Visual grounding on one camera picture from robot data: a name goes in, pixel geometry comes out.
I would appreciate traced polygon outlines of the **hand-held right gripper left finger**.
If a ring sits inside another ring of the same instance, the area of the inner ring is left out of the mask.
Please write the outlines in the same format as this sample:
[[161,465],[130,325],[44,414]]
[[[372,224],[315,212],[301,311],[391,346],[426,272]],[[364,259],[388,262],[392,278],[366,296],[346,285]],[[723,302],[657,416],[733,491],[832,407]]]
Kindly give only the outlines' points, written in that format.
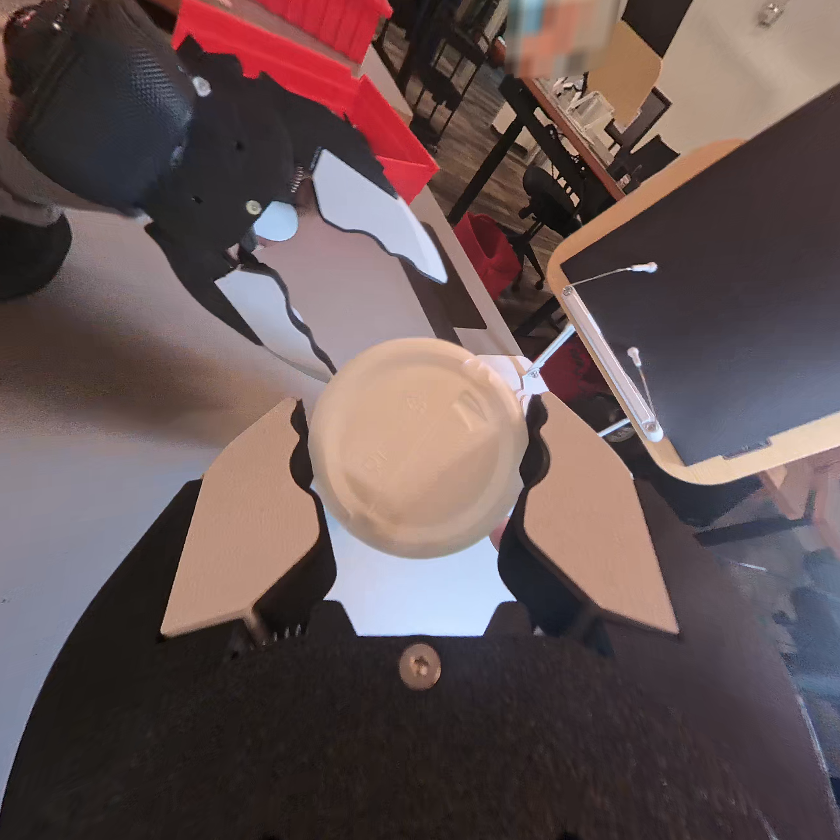
[[160,627],[167,638],[242,621],[255,638],[305,630],[336,563],[311,489],[308,425],[287,398],[203,475]]

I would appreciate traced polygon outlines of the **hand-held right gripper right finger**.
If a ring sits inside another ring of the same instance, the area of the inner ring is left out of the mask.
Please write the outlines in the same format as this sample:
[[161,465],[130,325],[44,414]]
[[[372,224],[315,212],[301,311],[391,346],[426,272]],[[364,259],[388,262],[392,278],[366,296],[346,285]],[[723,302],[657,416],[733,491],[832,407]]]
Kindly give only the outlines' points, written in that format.
[[534,396],[521,494],[500,537],[498,571],[532,628],[592,636],[618,623],[679,635],[632,472],[555,395]]

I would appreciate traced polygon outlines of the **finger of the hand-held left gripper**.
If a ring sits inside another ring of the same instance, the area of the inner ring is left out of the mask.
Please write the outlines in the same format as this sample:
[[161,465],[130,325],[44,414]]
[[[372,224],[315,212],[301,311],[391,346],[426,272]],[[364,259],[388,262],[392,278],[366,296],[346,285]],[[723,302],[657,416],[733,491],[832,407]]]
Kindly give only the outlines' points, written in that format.
[[381,189],[329,150],[320,151],[311,182],[318,210],[328,224],[367,235],[424,277],[448,283],[436,245],[400,196]]
[[272,268],[237,268],[215,281],[224,299],[274,357],[314,380],[328,383],[336,368],[312,329],[291,304],[288,288]]

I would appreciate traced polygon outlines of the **white bottle with black cap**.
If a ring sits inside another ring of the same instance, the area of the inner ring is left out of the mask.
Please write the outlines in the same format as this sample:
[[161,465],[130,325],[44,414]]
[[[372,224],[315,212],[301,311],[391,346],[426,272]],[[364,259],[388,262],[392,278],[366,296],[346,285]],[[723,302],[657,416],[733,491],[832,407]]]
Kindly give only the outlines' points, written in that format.
[[442,339],[376,344],[347,362],[312,413],[313,486],[344,529],[412,560],[488,537],[523,489],[521,383]]

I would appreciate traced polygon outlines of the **red open-front bin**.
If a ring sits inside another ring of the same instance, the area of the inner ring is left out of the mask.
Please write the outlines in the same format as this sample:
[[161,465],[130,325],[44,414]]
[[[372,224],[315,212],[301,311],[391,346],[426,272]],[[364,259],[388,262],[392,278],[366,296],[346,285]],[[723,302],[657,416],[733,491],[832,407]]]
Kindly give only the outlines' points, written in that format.
[[318,52],[303,49],[270,55],[237,49],[247,77],[266,73],[283,88],[325,106],[365,137],[389,183],[410,204],[417,198],[438,165],[368,77]]

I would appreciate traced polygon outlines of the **dark red storage bin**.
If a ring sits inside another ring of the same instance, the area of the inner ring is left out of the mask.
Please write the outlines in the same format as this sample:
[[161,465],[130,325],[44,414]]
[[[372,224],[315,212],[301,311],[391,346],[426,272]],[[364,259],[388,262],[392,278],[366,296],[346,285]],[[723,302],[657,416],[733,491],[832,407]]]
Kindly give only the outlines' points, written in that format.
[[490,216],[467,212],[455,236],[493,301],[521,276],[522,264],[506,233]]

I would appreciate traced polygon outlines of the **red bag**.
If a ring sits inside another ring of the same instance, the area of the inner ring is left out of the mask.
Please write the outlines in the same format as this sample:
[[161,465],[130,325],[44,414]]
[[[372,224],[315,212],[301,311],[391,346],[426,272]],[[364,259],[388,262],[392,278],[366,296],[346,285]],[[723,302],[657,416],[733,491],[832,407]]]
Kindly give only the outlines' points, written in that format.
[[549,391],[600,432],[621,414],[613,394],[581,339],[565,341],[540,369]]

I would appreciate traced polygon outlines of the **red bin with white label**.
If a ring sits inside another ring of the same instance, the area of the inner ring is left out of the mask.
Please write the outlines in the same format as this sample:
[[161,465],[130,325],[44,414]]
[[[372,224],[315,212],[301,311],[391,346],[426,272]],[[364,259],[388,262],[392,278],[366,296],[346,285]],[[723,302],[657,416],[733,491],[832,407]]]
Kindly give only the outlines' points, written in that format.
[[386,1],[205,1],[180,2],[178,21],[201,8],[324,52],[348,66],[361,66],[382,23],[392,16]]

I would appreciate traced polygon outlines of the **black office chair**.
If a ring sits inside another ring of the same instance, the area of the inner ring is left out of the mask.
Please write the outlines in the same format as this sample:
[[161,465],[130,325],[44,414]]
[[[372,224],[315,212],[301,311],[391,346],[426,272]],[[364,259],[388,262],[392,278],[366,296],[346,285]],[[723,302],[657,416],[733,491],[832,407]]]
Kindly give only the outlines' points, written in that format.
[[571,192],[543,168],[533,164],[527,166],[521,181],[529,201],[519,212],[519,217],[530,217],[532,225],[515,236],[511,244],[521,263],[524,265],[529,261],[537,272],[539,281],[535,289],[541,291],[545,284],[545,274],[531,245],[534,236],[542,228],[548,228],[562,238],[567,238],[582,227],[582,221],[578,207],[572,201]]

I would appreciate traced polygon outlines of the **wooden top office desk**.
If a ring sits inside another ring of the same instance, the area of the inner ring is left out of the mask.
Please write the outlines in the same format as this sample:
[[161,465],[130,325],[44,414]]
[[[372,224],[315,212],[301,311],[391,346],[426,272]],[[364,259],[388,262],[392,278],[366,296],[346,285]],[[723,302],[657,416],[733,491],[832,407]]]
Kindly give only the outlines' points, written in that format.
[[608,163],[567,116],[557,98],[537,80],[506,75],[499,90],[513,117],[502,138],[509,150],[527,131],[538,150],[579,200],[583,223],[624,198],[618,181],[608,171]]

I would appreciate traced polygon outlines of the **black board with wooden rim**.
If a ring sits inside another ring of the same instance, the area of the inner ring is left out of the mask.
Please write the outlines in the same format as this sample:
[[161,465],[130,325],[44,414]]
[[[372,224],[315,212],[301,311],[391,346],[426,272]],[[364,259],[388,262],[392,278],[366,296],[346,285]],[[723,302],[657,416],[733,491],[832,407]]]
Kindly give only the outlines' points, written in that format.
[[556,248],[630,375],[637,347],[671,476],[713,486],[838,446],[838,86],[749,141],[680,156]]

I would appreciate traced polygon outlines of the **beige board panel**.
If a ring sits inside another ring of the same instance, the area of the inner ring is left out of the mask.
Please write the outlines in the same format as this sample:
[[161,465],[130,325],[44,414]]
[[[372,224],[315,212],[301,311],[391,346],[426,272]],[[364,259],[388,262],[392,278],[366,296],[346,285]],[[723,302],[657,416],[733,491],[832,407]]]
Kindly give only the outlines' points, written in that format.
[[655,87],[662,64],[652,47],[620,20],[609,46],[587,74],[584,89],[598,92],[610,104],[614,122],[624,130]]

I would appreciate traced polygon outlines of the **black flag panel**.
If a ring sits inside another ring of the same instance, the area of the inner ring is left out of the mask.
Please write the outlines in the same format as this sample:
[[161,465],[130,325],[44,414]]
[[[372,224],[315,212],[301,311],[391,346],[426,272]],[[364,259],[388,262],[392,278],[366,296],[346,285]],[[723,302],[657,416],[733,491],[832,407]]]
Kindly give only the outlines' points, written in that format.
[[626,2],[622,20],[660,58],[673,42],[692,1]]

